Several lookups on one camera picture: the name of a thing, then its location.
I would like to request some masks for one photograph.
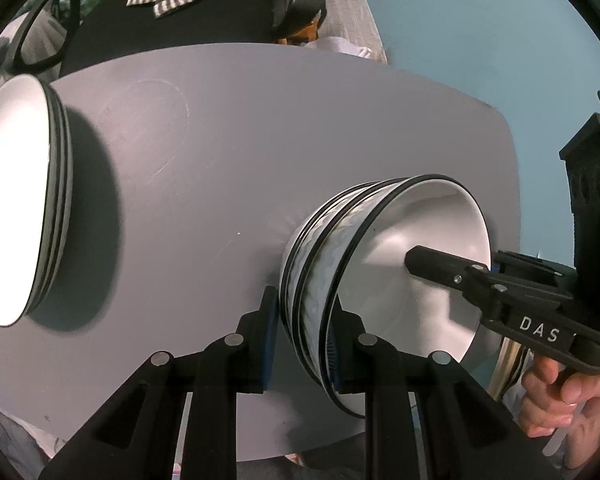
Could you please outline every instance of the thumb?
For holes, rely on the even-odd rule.
[[[560,396],[567,404],[600,397],[600,375],[573,374],[562,385]]]

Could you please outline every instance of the chair seat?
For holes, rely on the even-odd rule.
[[[64,76],[129,54],[201,43],[269,43],[272,0],[198,0],[155,18],[152,5],[126,6],[102,0],[84,19],[68,45]]]

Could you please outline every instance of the stack of bowls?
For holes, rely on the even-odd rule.
[[[460,292],[411,276],[404,256],[421,245],[489,266],[484,218],[471,194],[443,175],[352,187],[318,208],[283,255],[280,310],[302,366],[344,412],[364,416],[363,394],[341,395],[330,373],[336,298],[398,350],[444,350],[460,361],[480,311]]]
[[[31,75],[0,87],[0,326],[49,292],[66,240],[71,133],[56,92]]]

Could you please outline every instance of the gray cloth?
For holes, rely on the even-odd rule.
[[[1,412],[0,450],[24,480],[36,480],[49,461],[35,439]]]

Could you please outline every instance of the table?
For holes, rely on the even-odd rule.
[[[314,208],[353,184],[443,173],[474,194],[494,246],[517,250],[518,168],[502,115],[379,63],[219,44],[112,60],[55,82],[75,183],[49,297],[0,329],[0,407],[69,438],[152,352],[202,350],[256,310]],[[471,369],[497,345],[480,330]],[[237,456],[363,430],[278,330],[270,390],[238,396]]]

